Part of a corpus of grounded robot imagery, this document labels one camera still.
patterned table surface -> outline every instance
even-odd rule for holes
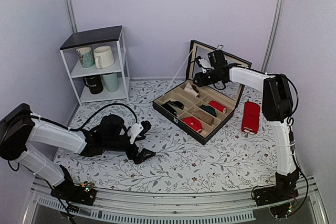
[[[96,187],[114,190],[204,193],[274,184],[277,156],[269,123],[261,114],[256,135],[241,131],[244,103],[253,101],[260,105],[260,92],[245,87],[234,116],[203,146],[153,109],[152,101],[167,86],[167,81],[131,81],[130,101],[119,101],[133,108],[140,121],[151,122],[152,129],[146,139],[137,145],[157,152],[155,157],[134,165],[125,153],[105,152],[87,158],[60,148],[54,162],[68,168],[77,183],[87,180]],[[234,85],[228,85],[225,93],[232,96],[235,90]],[[71,126],[80,126],[109,103],[111,101],[85,103],[76,112]],[[93,118],[88,129],[110,113],[123,117],[128,126],[135,122],[126,108],[114,106]]]

black shelf top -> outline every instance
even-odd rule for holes
[[[81,31],[70,35],[70,37],[59,49],[65,50],[97,43],[117,41],[120,38],[121,29],[122,26],[112,26],[89,31]]]

mug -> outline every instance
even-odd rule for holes
[[[91,94],[99,94],[104,89],[100,76],[83,77],[83,81],[85,86],[89,88]]]
[[[92,47],[81,47],[76,49],[76,53],[79,58],[79,62],[83,68],[90,68],[95,63],[93,58]]]
[[[113,93],[118,90],[118,75],[117,73],[103,74],[103,80],[109,92]]]
[[[98,69],[107,68],[114,64],[114,57],[110,46],[97,47],[93,51],[93,54]]]

shelf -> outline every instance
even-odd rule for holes
[[[74,33],[64,42],[60,50],[117,41],[120,39],[121,32],[122,26],[112,26]]]
[[[124,52],[121,53],[122,65],[125,66],[125,58],[126,55]],[[114,55],[114,64],[107,67],[98,69],[96,65],[93,65],[91,68],[83,68],[79,62],[77,61],[75,67],[71,72],[72,78],[84,77],[84,76],[94,76],[96,74],[106,74],[106,73],[117,73],[121,72],[119,56]]]
[[[130,78],[126,77],[127,93],[130,88]],[[99,94],[91,94],[89,88],[84,87],[82,95],[80,97],[81,102],[99,102],[107,100],[116,100],[116,99],[126,99],[126,93],[124,89],[124,84],[122,78],[118,78],[118,90],[116,92],[109,92],[103,82],[104,90]]]

display box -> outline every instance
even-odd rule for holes
[[[230,86],[230,94],[226,94],[225,91],[227,88],[224,90],[219,90],[221,87],[223,88],[223,86],[220,85],[216,85],[218,89],[216,89],[213,85],[204,87],[196,86],[199,97],[195,97],[184,90],[188,83],[193,84],[192,80],[194,73],[202,71],[195,63],[196,56],[201,56],[207,59],[207,54],[214,50],[216,50],[216,48],[213,46],[192,40],[190,44],[190,54],[188,57],[185,81],[153,101],[153,107],[155,110],[160,112],[163,116],[176,124],[181,130],[185,131],[188,135],[192,136],[203,145],[206,144],[233,116],[244,89],[244,85],[234,83],[236,85],[233,85],[233,87]],[[228,63],[236,62],[247,68],[251,66],[250,62],[238,58],[232,54],[224,52],[224,55]],[[172,112],[162,106],[167,101],[179,101],[184,105],[184,108],[179,109],[174,106],[173,109],[176,111],[175,116]],[[212,101],[220,103],[226,107],[224,112],[213,108],[212,110],[215,111],[216,117],[200,108],[202,105],[209,106],[209,103]],[[202,125],[202,131],[200,132],[195,131],[183,122],[184,118],[195,117],[194,113],[198,113],[197,111],[201,111],[202,113],[206,114],[208,119],[209,116],[213,118],[213,120],[211,120],[212,124],[205,123],[200,118],[197,118],[197,120]]]

